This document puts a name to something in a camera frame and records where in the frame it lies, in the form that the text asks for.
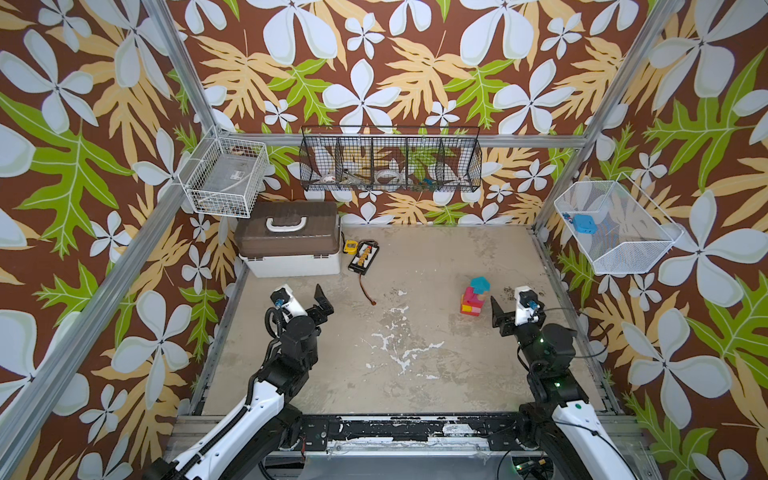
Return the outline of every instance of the brown lid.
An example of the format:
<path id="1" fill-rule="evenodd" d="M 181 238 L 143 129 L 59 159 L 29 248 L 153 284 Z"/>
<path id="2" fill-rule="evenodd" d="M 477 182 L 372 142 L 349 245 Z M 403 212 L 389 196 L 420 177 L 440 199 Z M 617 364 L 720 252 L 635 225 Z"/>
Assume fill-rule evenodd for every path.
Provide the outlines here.
<path id="1" fill-rule="evenodd" d="M 339 251 L 339 213 L 333 202 L 256 202 L 235 230 L 247 258 L 332 255 Z"/>

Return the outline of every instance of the pink block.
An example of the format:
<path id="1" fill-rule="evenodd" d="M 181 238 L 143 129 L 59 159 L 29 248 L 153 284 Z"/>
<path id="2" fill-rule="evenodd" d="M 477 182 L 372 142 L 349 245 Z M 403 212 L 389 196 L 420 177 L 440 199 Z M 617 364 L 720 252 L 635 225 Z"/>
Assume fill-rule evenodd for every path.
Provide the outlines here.
<path id="1" fill-rule="evenodd" d="M 482 307 L 485 301 L 478 299 L 472 287 L 468 286 L 467 290 L 464 291 L 464 303 L 469 306 Z"/>

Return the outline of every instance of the circuit board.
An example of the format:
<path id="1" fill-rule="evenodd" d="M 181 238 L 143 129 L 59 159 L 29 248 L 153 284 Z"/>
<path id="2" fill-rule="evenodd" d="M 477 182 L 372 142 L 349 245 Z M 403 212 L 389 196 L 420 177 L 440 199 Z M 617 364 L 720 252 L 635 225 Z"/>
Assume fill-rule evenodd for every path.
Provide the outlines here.
<path id="1" fill-rule="evenodd" d="M 349 271 L 365 275 L 371 266 L 371 262 L 379 252 L 379 244 L 372 240 L 363 240 L 358 244 L 357 253 L 349 262 Z"/>

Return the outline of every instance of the yellow tape measure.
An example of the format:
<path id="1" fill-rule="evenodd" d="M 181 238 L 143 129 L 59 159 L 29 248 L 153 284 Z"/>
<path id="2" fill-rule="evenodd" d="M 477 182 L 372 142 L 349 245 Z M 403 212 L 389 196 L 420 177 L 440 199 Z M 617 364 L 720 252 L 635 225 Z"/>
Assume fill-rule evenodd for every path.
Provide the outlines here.
<path id="1" fill-rule="evenodd" d="M 357 242 L 355 240 L 347 240 L 344 243 L 344 253 L 354 254 L 357 251 Z"/>

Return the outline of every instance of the wire basket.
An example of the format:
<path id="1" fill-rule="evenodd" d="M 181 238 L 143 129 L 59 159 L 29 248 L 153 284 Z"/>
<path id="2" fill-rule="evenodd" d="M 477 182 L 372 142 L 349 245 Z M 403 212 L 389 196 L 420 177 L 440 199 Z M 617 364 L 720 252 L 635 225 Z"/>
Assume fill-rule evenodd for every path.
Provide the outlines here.
<path id="1" fill-rule="evenodd" d="M 476 135 L 424 127 L 414 133 L 327 133 L 303 128 L 299 151 L 304 190 L 398 189 L 472 192 L 480 187 L 482 152 Z"/>
<path id="2" fill-rule="evenodd" d="M 647 273 L 683 234 L 641 188 L 628 181 L 639 192 L 643 205 L 655 207 L 654 213 L 666 222 L 663 226 L 619 180 L 574 182 L 554 202 L 597 275 Z M 576 230 L 571 221 L 578 214 L 591 217 L 594 233 Z"/>
<path id="3" fill-rule="evenodd" d="M 250 217 L 269 164 L 266 145 L 217 138 L 197 159 L 184 191 L 199 214 Z"/>

